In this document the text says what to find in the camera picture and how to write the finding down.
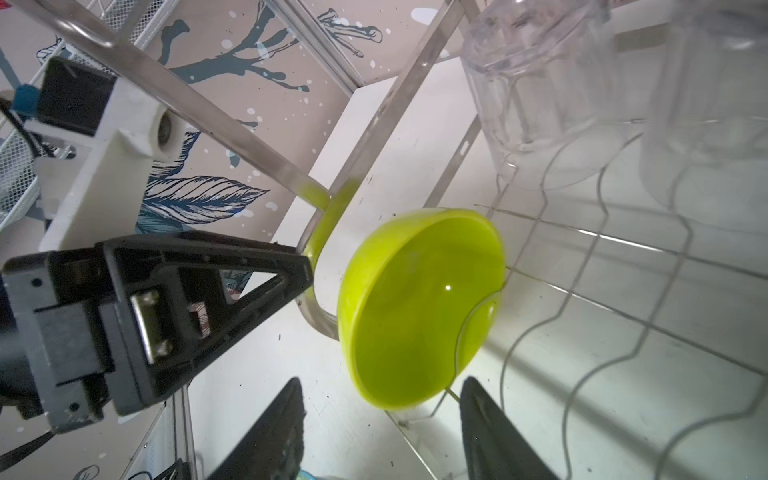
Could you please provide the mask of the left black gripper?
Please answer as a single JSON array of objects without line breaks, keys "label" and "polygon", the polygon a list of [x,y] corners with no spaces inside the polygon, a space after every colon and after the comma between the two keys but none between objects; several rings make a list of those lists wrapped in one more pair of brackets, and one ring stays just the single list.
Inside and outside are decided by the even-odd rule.
[{"label": "left black gripper", "polygon": [[1,394],[54,435],[172,396],[313,282],[290,246],[132,235],[1,267]]}]

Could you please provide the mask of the clear glass tumbler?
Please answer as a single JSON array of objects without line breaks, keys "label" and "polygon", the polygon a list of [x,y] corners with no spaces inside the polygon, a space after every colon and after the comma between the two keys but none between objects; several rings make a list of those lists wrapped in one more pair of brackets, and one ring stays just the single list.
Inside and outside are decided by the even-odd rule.
[{"label": "clear glass tumbler", "polygon": [[623,147],[623,78],[601,2],[493,1],[460,58],[497,173],[511,186],[576,184]]},{"label": "clear glass tumbler", "polygon": [[766,234],[766,2],[675,2],[640,177],[688,220]]}]

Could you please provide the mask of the steel two-tier dish rack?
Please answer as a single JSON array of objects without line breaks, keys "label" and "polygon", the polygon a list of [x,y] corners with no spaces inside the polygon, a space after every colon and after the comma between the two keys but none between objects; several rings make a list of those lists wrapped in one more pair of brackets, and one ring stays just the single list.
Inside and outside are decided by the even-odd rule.
[{"label": "steel two-tier dish rack", "polygon": [[[608,10],[627,139],[576,184],[518,189],[497,173],[460,58],[485,8],[447,1],[399,76],[359,90],[311,173],[248,132],[75,1],[20,8],[185,123],[156,163],[135,231],[205,232],[290,246],[312,285],[167,399],[179,461],[208,478],[286,383],[303,394],[300,471],[361,479],[398,440],[434,479],[470,479],[460,395],[476,378],[557,479],[767,475],[767,232],[721,229],[660,205],[640,177],[642,138],[677,1]],[[351,258],[382,224],[472,210],[502,238],[506,278],[489,334],[450,386],[403,410],[355,388],[337,325]]]}]

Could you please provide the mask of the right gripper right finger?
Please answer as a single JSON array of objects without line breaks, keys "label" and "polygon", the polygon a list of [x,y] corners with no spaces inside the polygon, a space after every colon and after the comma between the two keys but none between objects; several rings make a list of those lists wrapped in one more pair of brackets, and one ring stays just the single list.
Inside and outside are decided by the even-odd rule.
[{"label": "right gripper right finger", "polygon": [[470,479],[557,479],[476,378],[464,381],[459,406]]}]

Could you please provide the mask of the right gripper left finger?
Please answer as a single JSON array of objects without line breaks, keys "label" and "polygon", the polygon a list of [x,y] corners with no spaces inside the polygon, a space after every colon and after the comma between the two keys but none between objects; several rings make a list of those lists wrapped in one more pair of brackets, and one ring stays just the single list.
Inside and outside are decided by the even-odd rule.
[{"label": "right gripper left finger", "polygon": [[208,479],[296,479],[305,414],[301,382],[293,377]]}]

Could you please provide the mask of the lime green bowl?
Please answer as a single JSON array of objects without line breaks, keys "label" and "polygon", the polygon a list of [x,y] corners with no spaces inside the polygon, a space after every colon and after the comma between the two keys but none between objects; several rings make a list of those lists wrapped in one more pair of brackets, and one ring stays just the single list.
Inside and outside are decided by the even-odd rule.
[{"label": "lime green bowl", "polygon": [[403,410],[450,386],[484,344],[505,278],[500,233],[475,211],[421,209],[378,227],[351,258],[337,303],[361,397]]}]

